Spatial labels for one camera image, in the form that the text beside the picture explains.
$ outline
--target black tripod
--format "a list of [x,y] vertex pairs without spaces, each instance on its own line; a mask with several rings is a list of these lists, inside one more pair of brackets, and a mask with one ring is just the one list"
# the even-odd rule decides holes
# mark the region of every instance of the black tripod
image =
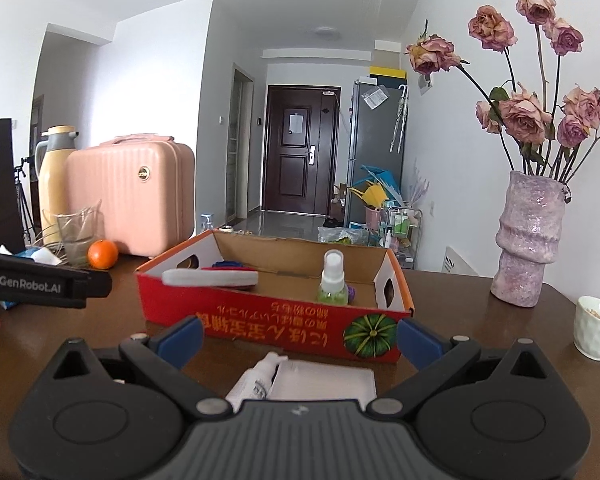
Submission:
[[22,181],[20,180],[20,175],[24,177],[27,176],[27,174],[24,172],[24,163],[28,162],[31,164],[31,159],[31,156],[27,158],[21,158],[20,165],[13,168],[13,173],[16,180],[18,213],[20,215],[20,221],[22,222],[22,235],[29,244],[32,244],[36,240],[36,232],[33,228],[33,218],[29,209],[29,203],[27,203],[27,195],[24,193]]

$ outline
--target ceiling light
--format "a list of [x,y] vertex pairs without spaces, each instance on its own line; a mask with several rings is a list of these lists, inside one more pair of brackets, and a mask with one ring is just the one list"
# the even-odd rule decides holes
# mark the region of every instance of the ceiling light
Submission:
[[340,33],[334,27],[318,27],[314,29],[314,34],[322,40],[334,41],[340,39]]

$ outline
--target silver screw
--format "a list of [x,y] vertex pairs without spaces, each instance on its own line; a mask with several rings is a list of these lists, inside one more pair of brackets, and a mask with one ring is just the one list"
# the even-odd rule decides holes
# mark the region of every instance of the silver screw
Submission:
[[385,397],[371,402],[371,409],[379,415],[395,415],[402,410],[402,403],[398,399]]
[[219,399],[218,397],[202,399],[196,404],[196,409],[203,415],[220,415],[230,407],[226,400]]

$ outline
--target pink suitcase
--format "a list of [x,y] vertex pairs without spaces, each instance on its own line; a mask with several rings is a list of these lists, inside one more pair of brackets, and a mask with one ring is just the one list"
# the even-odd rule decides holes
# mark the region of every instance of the pink suitcase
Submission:
[[121,253],[157,256],[193,234],[194,155],[173,137],[137,134],[67,158],[72,212],[96,205]]

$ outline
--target green pumpkin picture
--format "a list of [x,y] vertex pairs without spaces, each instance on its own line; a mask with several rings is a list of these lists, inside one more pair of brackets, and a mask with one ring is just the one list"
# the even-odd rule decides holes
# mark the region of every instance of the green pumpkin picture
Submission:
[[345,329],[344,346],[361,359],[380,357],[395,346],[396,327],[396,322],[385,314],[361,316]]

